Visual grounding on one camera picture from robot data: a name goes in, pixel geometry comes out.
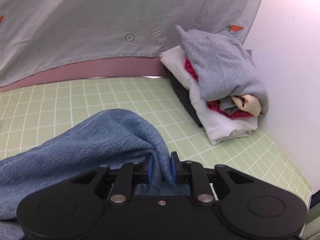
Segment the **grey folded sweatshirt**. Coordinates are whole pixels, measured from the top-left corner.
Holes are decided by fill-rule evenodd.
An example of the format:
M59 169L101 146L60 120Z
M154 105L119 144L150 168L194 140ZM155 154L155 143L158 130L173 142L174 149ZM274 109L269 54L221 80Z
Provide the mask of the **grey folded sweatshirt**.
M208 33L176 25L180 46L198 76L200 97L215 101L227 96L257 97L262 113L267 114L269 100L251 55L228 31Z

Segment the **white folded garment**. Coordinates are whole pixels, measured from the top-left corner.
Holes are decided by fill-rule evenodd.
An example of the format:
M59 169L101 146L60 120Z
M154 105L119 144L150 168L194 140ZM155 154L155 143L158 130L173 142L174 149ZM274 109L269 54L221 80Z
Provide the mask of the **white folded garment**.
M185 53L179 46L160 55L160 61L163 65L189 91L191 104L212 145L233 138L250 136L251 132L258 127L257 117L231 119L222 113L209 109L207 103L200 98L200 88L197 81L184 67L185 60Z

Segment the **dark grey folded garment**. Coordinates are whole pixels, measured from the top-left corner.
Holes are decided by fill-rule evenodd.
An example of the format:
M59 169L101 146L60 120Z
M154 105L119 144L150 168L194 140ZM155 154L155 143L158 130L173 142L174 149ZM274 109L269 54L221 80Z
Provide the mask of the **dark grey folded garment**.
M173 76L173 74L166 68L164 67L164 71L169 79L169 82L177 95L180 103L183 105L184 109L188 112L190 117L194 120L194 122L199 126L200 128L203 127L202 123L200 122L196 111L194 107L191 104L190 98L189 98L189 91L185 89L179 81L176 79L176 77Z

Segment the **beige folded garment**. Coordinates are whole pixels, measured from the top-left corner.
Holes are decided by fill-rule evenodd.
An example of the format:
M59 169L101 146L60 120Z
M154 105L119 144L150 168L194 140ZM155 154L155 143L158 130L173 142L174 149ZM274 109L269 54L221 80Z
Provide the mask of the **beige folded garment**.
M246 94L243 96L231 96L234 104L241 111L247 112L252 116L259 116L262 106L259 99L253 95Z

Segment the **grey carrot print sheet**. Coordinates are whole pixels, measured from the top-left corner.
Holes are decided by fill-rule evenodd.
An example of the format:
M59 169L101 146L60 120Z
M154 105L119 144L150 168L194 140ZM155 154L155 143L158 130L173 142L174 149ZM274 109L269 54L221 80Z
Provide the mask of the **grey carrot print sheet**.
M1 0L1 86L71 63L157 57L179 44L176 26L242 27L261 0Z

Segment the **pink headboard panel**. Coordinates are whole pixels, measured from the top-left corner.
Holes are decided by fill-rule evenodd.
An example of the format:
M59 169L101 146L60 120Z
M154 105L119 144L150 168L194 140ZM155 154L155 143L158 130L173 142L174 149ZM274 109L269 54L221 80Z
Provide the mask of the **pink headboard panel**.
M60 81L140 76L165 77L159 57L114 57L67 64L3 86L1 92Z

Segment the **blue denim jeans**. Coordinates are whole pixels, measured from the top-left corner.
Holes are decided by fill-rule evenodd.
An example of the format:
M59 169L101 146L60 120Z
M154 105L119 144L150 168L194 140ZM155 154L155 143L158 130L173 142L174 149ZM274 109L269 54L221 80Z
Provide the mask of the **blue denim jeans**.
M111 169L153 155L151 183L138 185L141 196L185 196L188 185L176 185L167 146L155 127L126 109L101 111L42 145L1 161L1 239L21 239L16 219L27 195L100 165Z

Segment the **green grid bed sheet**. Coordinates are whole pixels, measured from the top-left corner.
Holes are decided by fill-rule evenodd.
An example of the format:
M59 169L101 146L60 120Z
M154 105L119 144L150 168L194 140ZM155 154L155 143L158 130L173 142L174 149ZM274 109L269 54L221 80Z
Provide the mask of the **green grid bed sheet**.
M313 187L263 129L212 145L165 78L49 83L1 93L1 158L60 135L99 111L131 110L155 126L169 150L205 167L226 164L308 201Z

